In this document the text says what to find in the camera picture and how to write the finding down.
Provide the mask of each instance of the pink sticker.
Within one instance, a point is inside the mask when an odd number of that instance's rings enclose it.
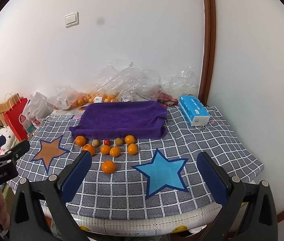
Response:
[[[73,119],[79,119],[79,118],[81,118],[81,116],[82,116],[82,115],[79,115],[79,114],[74,115]]]

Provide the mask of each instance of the star pattern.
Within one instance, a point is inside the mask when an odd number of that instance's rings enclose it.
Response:
[[[187,160],[187,158],[168,160],[157,149],[150,163],[132,166],[147,178],[146,199],[165,187],[188,192],[180,174]]]
[[[51,142],[40,140],[40,151],[31,160],[42,160],[47,174],[52,160],[69,152],[69,150],[60,147],[62,137],[63,135],[52,140]]]

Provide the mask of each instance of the white plastic bag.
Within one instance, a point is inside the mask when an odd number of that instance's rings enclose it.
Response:
[[[53,111],[53,106],[47,102],[47,97],[39,92],[31,95],[31,100],[25,106],[23,115],[38,129],[40,123]]]

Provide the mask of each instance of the human hand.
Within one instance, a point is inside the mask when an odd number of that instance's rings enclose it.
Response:
[[[9,228],[10,216],[7,213],[6,200],[3,196],[2,190],[0,189],[0,224],[4,230]]]

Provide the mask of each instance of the blue tissue box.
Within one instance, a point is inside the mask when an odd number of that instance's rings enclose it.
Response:
[[[195,96],[182,95],[179,108],[191,126],[205,126],[210,119],[210,114]]]

